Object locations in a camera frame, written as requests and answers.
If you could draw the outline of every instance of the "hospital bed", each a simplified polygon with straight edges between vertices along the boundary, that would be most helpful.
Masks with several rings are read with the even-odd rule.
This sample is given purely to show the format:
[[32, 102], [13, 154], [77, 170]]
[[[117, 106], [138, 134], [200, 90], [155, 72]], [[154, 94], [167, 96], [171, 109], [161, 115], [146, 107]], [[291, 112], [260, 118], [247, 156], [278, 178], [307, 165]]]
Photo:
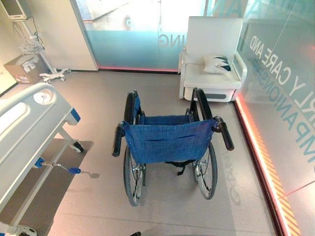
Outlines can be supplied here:
[[[66, 168], [57, 161], [70, 146], [83, 152], [82, 145], [63, 129], [76, 125], [80, 116], [76, 110], [49, 84], [31, 86], [0, 103], [0, 212], [31, 168], [45, 167], [40, 178], [25, 198], [11, 223], [0, 221], [1, 235], [36, 236], [34, 229], [19, 225], [20, 220], [49, 175], [53, 166], [60, 166], [78, 174], [78, 168]], [[41, 157], [53, 138], [59, 133], [64, 138], [51, 163]]]

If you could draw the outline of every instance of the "monitor screen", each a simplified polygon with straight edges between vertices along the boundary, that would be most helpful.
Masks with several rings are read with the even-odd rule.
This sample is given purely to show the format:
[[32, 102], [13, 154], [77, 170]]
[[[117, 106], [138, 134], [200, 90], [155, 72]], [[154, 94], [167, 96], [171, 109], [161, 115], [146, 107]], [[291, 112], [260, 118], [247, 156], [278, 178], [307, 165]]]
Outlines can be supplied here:
[[9, 16], [22, 15], [22, 11], [16, 0], [1, 0], [1, 2]]

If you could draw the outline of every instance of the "wheelchair handle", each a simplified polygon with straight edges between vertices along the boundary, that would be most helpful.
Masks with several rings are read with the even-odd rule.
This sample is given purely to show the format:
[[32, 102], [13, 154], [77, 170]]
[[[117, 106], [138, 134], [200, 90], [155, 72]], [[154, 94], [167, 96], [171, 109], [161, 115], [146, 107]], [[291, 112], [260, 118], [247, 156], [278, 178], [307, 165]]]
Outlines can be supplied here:
[[233, 144], [233, 141], [231, 139], [230, 133], [227, 130], [227, 125], [224, 122], [224, 120], [219, 116], [216, 116], [213, 119], [215, 119], [219, 123], [217, 129], [214, 128], [213, 131], [222, 134], [222, 137], [223, 137], [223, 140], [225, 143], [225, 147], [227, 150], [229, 150], [229, 151], [234, 150], [234, 144]]
[[125, 136], [125, 132], [123, 129], [123, 122], [120, 122], [115, 130], [115, 138], [113, 143], [112, 149], [112, 156], [119, 156], [120, 155], [120, 147], [122, 144], [122, 137]]

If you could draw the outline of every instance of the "blue handle lever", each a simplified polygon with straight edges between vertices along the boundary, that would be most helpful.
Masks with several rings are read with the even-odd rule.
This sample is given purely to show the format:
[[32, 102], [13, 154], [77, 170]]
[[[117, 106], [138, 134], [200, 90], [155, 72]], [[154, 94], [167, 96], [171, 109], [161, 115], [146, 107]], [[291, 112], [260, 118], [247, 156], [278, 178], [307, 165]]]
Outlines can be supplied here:
[[81, 173], [81, 170], [79, 168], [70, 168], [68, 169], [68, 172], [71, 174], [79, 174]]

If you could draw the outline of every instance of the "wheelchair wheel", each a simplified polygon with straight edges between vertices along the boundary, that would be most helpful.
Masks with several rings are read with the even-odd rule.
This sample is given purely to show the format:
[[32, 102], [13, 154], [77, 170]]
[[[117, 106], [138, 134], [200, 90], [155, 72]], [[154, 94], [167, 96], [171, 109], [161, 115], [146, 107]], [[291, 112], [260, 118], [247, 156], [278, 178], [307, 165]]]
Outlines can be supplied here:
[[212, 199], [218, 180], [217, 160], [212, 143], [200, 160], [193, 163], [195, 179], [203, 197]]
[[139, 204], [143, 179], [144, 166], [135, 163], [127, 146], [124, 158], [124, 184], [129, 202], [133, 207]]

